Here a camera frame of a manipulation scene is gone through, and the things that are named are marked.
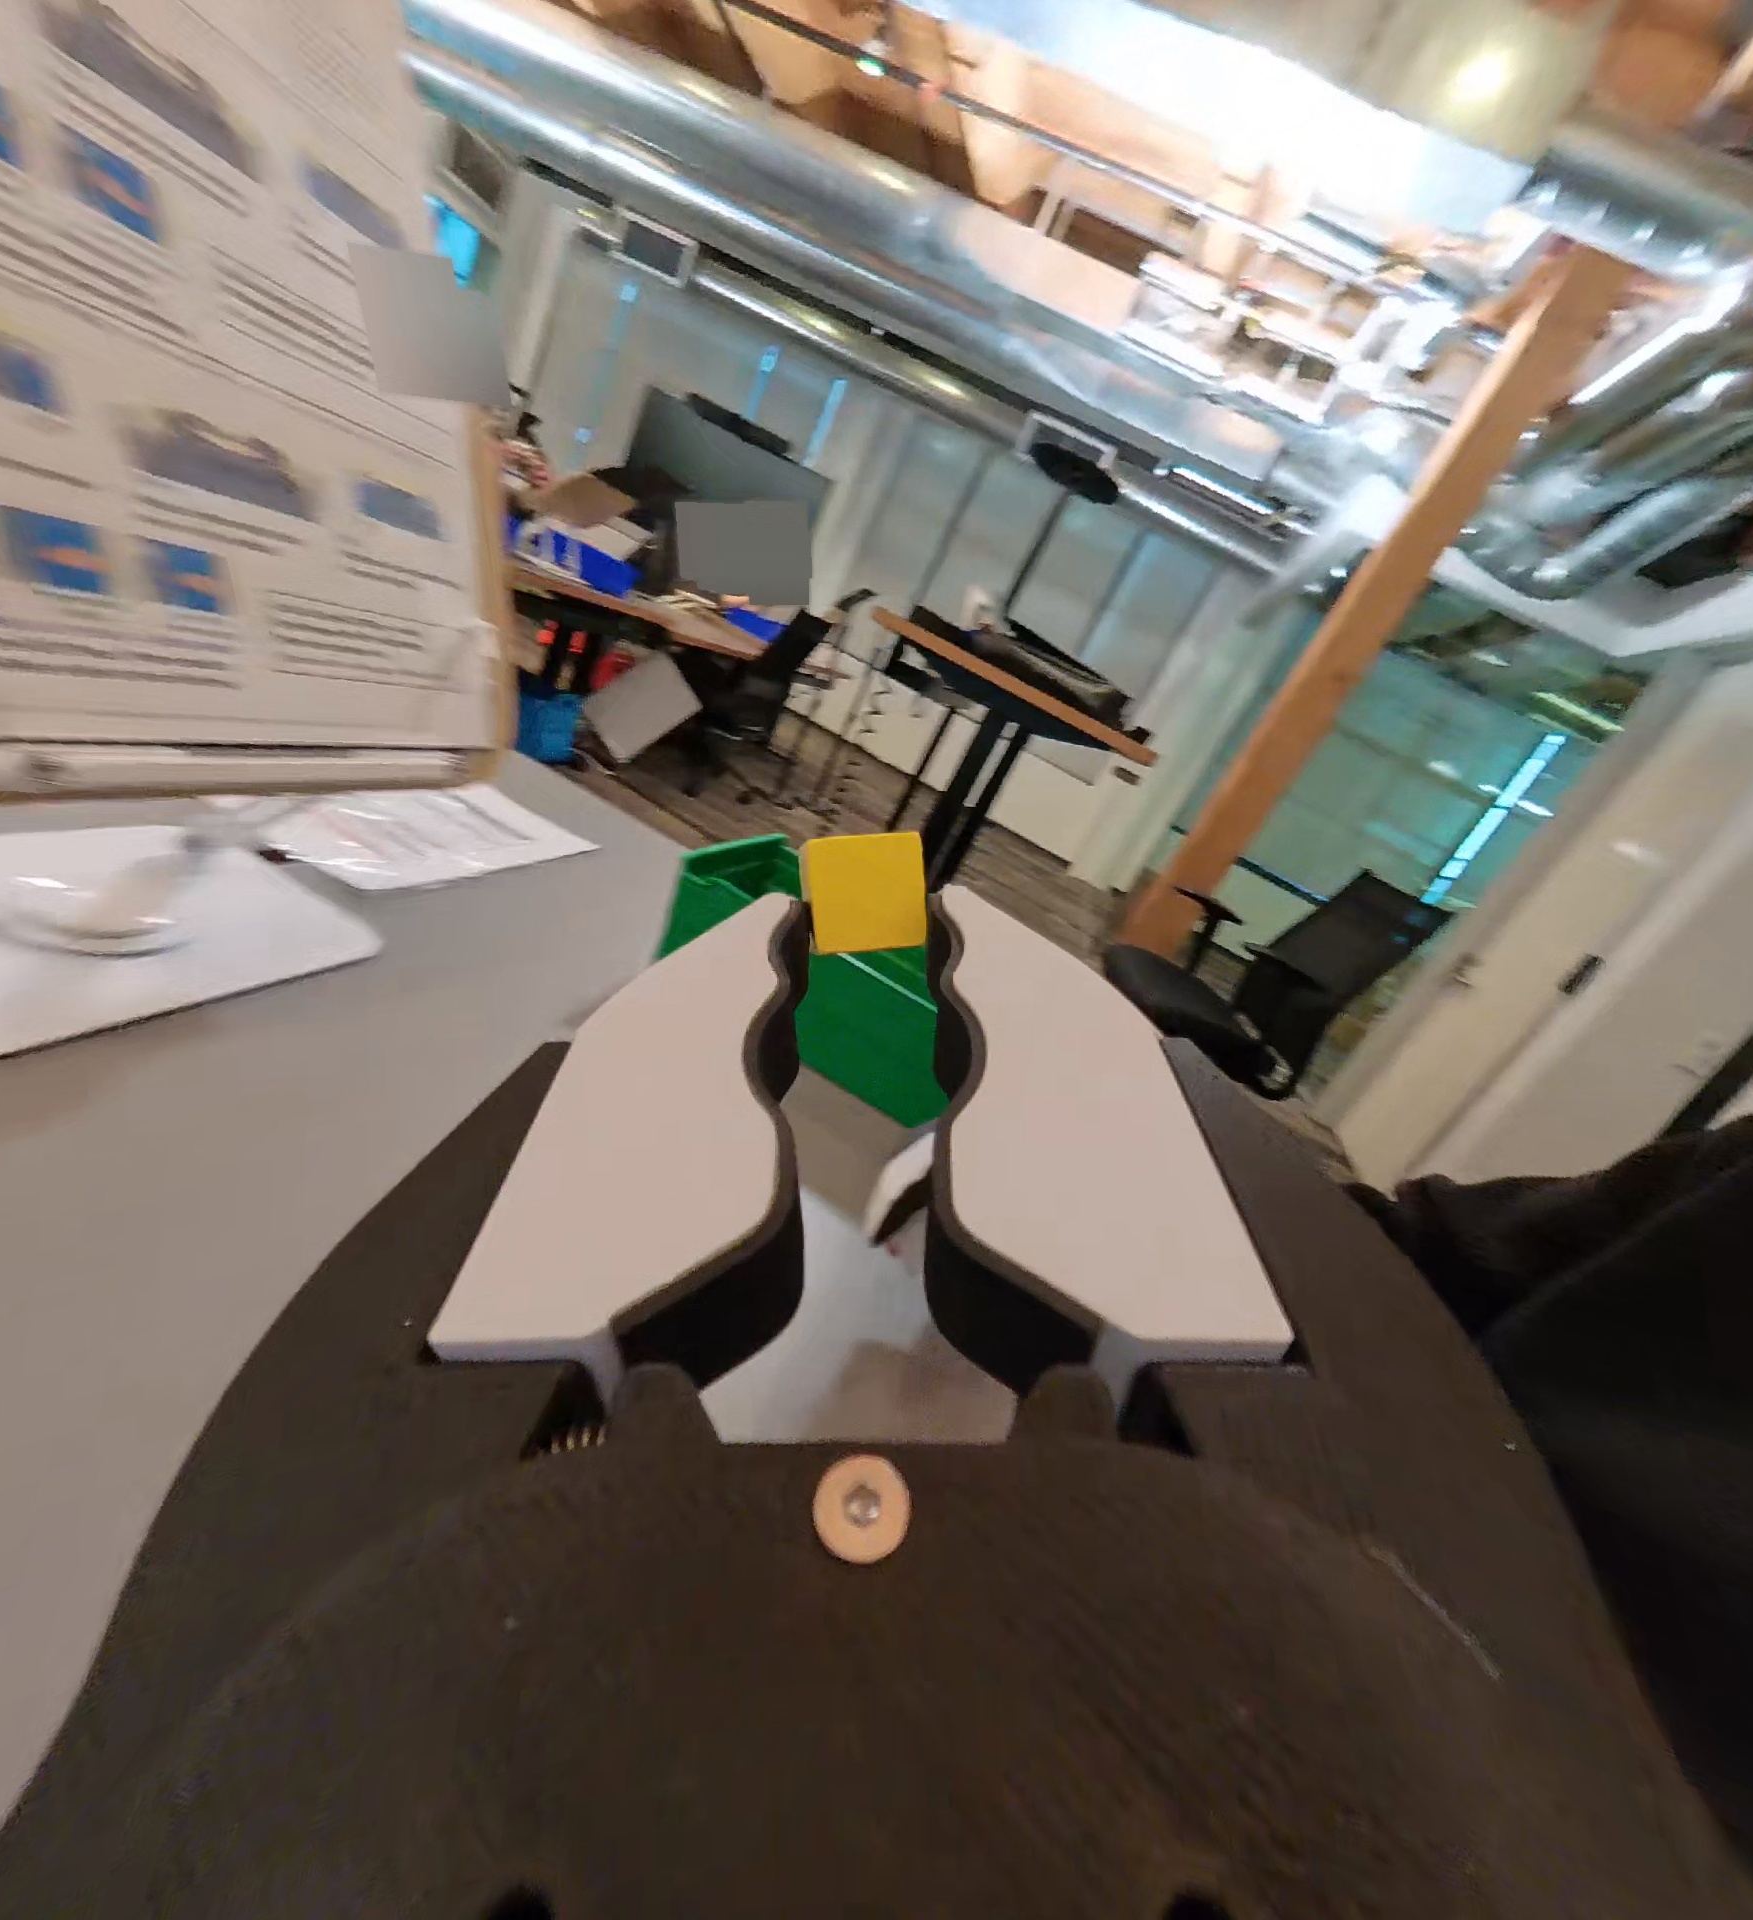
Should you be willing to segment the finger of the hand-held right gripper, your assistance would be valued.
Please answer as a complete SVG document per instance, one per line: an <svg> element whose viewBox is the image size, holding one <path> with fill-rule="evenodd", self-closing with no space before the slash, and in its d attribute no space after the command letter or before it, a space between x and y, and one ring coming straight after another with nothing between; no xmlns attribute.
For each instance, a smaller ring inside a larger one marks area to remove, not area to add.
<svg viewBox="0 0 1753 1920"><path fill-rule="evenodd" d="M931 1204L937 1145L901 1145L863 1191L863 1241L892 1241Z"/></svg>

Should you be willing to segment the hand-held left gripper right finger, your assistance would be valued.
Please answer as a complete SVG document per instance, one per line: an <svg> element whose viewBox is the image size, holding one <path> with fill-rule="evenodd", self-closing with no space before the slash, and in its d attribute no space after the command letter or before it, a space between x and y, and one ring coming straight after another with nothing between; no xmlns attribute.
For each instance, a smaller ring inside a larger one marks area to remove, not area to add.
<svg viewBox="0 0 1753 1920"><path fill-rule="evenodd" d="M922 1301L955 1352L1024 1394L1088 1367L1275 1367L1294 1325L1162 1052L1084 963L984 902L931 898L942 1112L931 1130Z"/></svg>

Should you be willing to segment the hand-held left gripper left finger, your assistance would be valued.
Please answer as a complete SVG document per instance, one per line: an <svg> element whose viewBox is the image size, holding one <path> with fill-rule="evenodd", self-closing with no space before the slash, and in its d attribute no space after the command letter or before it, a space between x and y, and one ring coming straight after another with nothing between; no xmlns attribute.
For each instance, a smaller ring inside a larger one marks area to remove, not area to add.
<svg viewBox="0 0 1753 1920"><path fill-rule="evenodd" d="M753 1361L803 1312L808 902L761 898L603 994L431 1325L431 1361L577 1361L596 1392Z"/></svg>

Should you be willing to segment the green plastic bin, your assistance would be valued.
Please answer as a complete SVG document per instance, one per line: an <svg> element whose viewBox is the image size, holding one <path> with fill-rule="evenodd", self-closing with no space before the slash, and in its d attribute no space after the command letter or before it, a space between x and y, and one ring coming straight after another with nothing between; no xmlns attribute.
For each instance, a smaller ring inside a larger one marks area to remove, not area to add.
<svg viewBox="0 0 1753 1920"><path fill-rule="evenodd" d="M803 852L784 835L736 835L736 846L685 852L657 953L705 939L713 927L727 927L736 907L761 898L803 902ZM803 1030L803 1071L863 1101L892 1130L922 1130L942 1112L942 1093L931 1071L937 1005L922 983L922 944L816 953L791 1030Z"/></svg>

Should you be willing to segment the small yellow cube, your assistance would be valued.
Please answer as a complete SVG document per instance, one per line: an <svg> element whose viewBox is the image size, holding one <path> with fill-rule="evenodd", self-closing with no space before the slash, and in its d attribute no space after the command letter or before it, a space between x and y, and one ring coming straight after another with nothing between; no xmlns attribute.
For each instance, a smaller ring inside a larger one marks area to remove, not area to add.
<svg viewBox="0 0 1753 1920"><path fill-rule="evenodd" d="M931 939L922 835L808 835L803 902L816 953L910 953Z"/></svg>

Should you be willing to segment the person's right forearm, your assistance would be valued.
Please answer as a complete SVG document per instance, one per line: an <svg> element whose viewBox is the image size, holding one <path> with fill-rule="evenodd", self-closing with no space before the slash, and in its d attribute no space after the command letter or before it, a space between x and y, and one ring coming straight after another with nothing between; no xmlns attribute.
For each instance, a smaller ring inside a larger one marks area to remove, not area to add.
<svg viewBox="0 0 1753 1920"><path fill-rule="evenodd" d="M1753 1112L1655 1137L1579 1179L1342 1179L1342 1197L1417 1263L1432 1301L1480 1340L1556 1282L1646 1248L1654 1227L1740 1234L1740 1214L1753 1214Z"/></svg>

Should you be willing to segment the black standing desk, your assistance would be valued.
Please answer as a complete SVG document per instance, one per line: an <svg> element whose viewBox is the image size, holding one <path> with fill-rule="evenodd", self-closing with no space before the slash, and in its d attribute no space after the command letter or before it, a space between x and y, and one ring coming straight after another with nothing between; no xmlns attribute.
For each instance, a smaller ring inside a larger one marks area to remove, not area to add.
<svg viewBox="0 0 1753 1920"><path fill-rule="evenodd" d="M1088 717L1084 707L1067 707L1067 698L984 661L971 647L958 647L958 643L915 627L915 617L892 617L887 607L872 607L872 627L892 634L892 647L931 654L955 674L955 691L968 707L984 707L984 729L971 729L955 787L937 791L931 824L915 828L931 898L968 862L968 852L971 852L971 835L984 835L984 824L989 824L989 808L996 808L996 791L1015 774L1035 736L1041 745L1076 736L1076 745L1088 745L1088 750L1104 750L1104 758L1123 758L1132 774L1154 765L1154 750L1123 736L1113 717Z"/></svg>

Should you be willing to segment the wood-edged desk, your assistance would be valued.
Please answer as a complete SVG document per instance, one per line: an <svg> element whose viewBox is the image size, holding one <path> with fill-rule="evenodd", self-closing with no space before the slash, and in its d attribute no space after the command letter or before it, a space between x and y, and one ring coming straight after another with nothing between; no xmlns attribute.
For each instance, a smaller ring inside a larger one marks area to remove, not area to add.
<svg viewBox="0 0 1753 1920"><path fill-rule="evenodd" d="M614 591L591 591L559 565L540 565L540 557L500 557L500 583L517 595L540 595L540 607L578 607L578 612L603 612L603 617L625 617L625 627L646 627L676 647L698 647L698 654L719 654L719 661L753 661L769 654L781 627L769 634L749 634L736 627L727 612L705 612L705 607L670 607L670 595L614 595Z"/></svg>

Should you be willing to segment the black office chair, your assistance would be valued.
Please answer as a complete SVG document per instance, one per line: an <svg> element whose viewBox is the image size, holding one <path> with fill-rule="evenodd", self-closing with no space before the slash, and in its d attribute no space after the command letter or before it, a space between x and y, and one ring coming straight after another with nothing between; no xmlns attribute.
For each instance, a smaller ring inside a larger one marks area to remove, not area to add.
<svg viewBox="0 0 1753 1920"><path fill-rule="evenodd" d="M753 745L753 750L769 745L803 668L816 661L832 634L834 617L791 612L781 643L761 643L761 654L749 661L676 654L676 674L698 698L689 736L685 736L685 791L705 791L727 774L719 745Z"/></svg>
<svg viewBox="0 0 1753 1920"><path fill-rule="evenodd" d="M1410 902L1406 888L1354 872L1275 944L1253 944L1237 992L1221 994L1202 983L1202 963L1217 928L1240 916L1202 888L1178 898L1202 907L1182 953L1162 963L1148 944L1104 944L1104 983L1162 1043L1190 1043L1230 1087L1275 1103L1294 1101L1335 1009L1455 927L1440 902Z"/></svg>

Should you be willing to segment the laminated paper sheet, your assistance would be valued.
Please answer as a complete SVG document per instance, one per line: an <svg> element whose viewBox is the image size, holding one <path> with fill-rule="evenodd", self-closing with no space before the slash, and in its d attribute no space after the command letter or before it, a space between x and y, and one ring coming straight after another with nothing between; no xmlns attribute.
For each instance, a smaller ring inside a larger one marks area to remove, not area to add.
<svg viewBox="0 0 1753 1920"><path fill-rule="evenodd" d="M355 898L413 898L492 882L596 846L534 814L500 787L329 791L263 828L263 852L314 862Z"/></svg>

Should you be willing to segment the grey board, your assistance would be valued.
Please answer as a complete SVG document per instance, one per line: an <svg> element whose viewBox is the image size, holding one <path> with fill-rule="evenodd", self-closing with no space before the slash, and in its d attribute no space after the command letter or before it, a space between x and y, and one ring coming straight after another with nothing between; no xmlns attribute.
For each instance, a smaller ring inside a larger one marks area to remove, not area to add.
<svg viewBox="0 0 1753 1920"><path fill-rule="evenodd" d="M614 774L643 765L676 729L698 729L705 698L676 654L625 661L603 691L578 698L578 729Z"/></svg>

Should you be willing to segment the white metal cabinet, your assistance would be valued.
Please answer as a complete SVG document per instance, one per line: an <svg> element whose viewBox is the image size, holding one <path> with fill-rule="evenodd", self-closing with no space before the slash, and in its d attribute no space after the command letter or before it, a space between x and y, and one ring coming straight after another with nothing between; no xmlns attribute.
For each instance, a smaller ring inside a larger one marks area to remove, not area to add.
<svg viewBox="0 0 1753 1920"><path fill-rule="evenodd" d="M1597 966L1745 808L1753 661L1678 647L1315 1101L1354 1179L1417 1179L1546 1009L1573 1005L1566 983Z"/></svg>

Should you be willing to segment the wooden beam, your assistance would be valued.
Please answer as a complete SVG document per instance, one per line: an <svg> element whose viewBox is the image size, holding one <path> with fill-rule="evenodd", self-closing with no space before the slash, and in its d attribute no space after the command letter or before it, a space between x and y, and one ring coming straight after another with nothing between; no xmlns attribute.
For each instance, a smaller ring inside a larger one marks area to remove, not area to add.
<svg viewBox="0 0 1753 1920"><path fill-rule="evenodd" d="M1290 685L1217 781L1208 808L1178 835L1178 857L1132 888L1123 944L1178 953L1202 916L1202 898L1221 888L1237 852L1266 828L1280 791L1302 781L1335 707L1363 691L1366 661L1390 647L1440 555L1479 514L1480 487L1515 469L1532 418L1566 398L1608 315L1632 292L1632 263L1597 247L1566 247L1530 278L1530 304L1515 315L1494 369L1455 407L1449 439L1425 453L1406 514L1354 565L1335 607L1315 617L1315 643L1294 654Z"/></svg>

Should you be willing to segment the black monitor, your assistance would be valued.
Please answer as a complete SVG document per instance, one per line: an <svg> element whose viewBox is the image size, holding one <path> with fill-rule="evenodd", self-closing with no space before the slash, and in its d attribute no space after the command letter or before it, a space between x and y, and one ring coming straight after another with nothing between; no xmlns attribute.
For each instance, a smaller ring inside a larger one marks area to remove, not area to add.
<svg viewBox="0 0 1753 1920"><path fill-rule="evenodd" d="M625 487L646 514L646 591L784 612L816 595L832 481L698 392L646 392Z"/></svg>

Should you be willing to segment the instruction sheet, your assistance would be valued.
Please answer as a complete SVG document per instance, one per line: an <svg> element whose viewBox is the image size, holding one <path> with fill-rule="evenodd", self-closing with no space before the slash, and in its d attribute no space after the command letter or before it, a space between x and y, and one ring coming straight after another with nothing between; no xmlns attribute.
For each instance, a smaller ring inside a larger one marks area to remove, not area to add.
<svg viewBox="0 0 1753 1920"><path fill-rule="evenodd" d="M0 745L492 750L398 5L0 0Z"/></svg>

